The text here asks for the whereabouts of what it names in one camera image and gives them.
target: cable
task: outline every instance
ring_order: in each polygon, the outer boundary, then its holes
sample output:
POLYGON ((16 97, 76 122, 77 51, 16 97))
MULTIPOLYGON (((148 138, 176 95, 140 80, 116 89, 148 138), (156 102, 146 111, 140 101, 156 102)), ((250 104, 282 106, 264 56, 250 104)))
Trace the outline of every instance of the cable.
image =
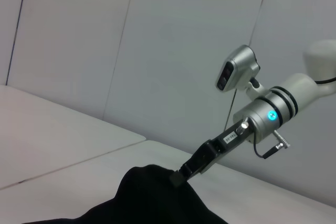
POLYGON ((234 93, 233 98, 232 98, 232 102, 231 102, 231 106, 230 106, 230 110, 229 110, 229 115, 227 115, 226 123, 225 123, 225 126, 224 126, 224 131, 226 130, 227 122, 229 121, 229 118, 230 118, 233 102, 235 101, 235 98, 236 98, 236 93, 237 93, 237 89, 235 90, 235 93, 234 93))
POLYGON ((257 142, 257 131, 256 129, 254 130, 254 139, 253 139, 253 149, 254 149, 254 152, 256 153, 256 155, 260 158, 264 158, 263 156, 261 156, 258 152, 257 152, 257 146, 256 146, 256 143, 257 142))

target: white table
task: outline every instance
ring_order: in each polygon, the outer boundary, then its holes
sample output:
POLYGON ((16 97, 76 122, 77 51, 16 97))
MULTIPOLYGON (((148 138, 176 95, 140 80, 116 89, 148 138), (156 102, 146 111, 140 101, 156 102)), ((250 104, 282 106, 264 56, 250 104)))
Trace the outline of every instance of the white table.
MULTIPOLYGON (((145 141, 0 191, 0 223, 75 218, 114 197, 134 166, 178 169, 191 155, 145 141)), ((229 224, 335 224, 336 209, 221 165, 190 184, 229 224)))
POLYGON ((0 86, 0 190, 144 140, 107 122, 0 86))

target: white wall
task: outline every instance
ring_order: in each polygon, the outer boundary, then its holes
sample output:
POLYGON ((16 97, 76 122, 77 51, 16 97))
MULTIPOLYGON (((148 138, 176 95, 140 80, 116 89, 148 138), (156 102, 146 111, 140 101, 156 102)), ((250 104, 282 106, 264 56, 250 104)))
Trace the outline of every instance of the white wall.
MULTIPOLYGON (((251 41, 261 65, 258 80, 271 88, 289 75, 305 72, 302 52, 320 39, 336 39, 335 0, 264 0, 251 41)), ((279 132, 291 143, 266 161, 244 143, 222 164, 336 207, 336 96, 314 103, 279 132)), ((240 93, 233 111, 248 102, 240 93)), ((258 145, 264 153, 276 143, 258 145)))
POLYGON ((224 128, 215 79, 261 0, 131 0, 104 119, 193 152, 224 128))
POLYGON ((129 0, 24 0, 8 84, 102 118, 129 0))
POLYGON ((0 84, 6 84, 21 0, 0 0, 0 84))

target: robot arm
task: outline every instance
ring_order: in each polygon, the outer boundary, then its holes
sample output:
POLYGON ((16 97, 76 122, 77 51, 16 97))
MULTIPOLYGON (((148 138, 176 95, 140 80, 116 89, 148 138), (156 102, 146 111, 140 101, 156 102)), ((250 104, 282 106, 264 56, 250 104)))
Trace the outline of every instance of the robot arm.
POLYGON ((277 129, 315 100, 336 93, 336 40, 312 44, 303 58, 309 76, 296 73, 279 86, 266 89, 255 79, 260 66, 248 46, 241 46, 230 54, 216 86, 221 92, 246 90, 252 102, 234 114, 232 127, 201 145, 171 176, 172 184, 178 187, 197 173, 204 173, 243 141, 253 143, 256 154, 264 159, 283 147, 288 148, 290 145, 277 129), (259 155, 256 144, 270 134, 279 143, 264 155, 259 155))

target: white surface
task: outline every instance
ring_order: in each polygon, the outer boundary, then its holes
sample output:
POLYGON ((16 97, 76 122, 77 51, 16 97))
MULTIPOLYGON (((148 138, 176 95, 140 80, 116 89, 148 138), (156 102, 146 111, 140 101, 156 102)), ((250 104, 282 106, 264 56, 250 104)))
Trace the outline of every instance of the white surface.
POLYGON ((194 152, 224 128, 215 80, 261 0, 131 0, 104 120, 194 152))
POLYGON ((9 85, 101 119, 128 3, 24 0, 9 85))
MULTIPOLYGON (((178 169, 190 154, 146 141, 0 191, 0 222, 75 218, 114 197, 134 166, 178 169)), ((214 165, 191 185, 230 224, 334 224, 336 209, 261 180, 214 165)))
MULTIPOLYGON (((335 0, 264 0, 251 47, 261 70, 257 79, 271 88, 305 72, 302 53, 312 42, 336 38, 335 0)), ((272 158, 255 156, 243 144, 222 164, 336 207, 336 95, 321 98, 280 130, 291 144, 272 158)), ((239 93, 233 111, 248 102, 239 93)), ((258 147, 264 153, 274 137, 258 147)))
POLYGON ((7 79, 21 0, 0 0, 0 84, 7 79))
POLYGON ((143 140, 107 122, 0 86, 0 188, 143 140))

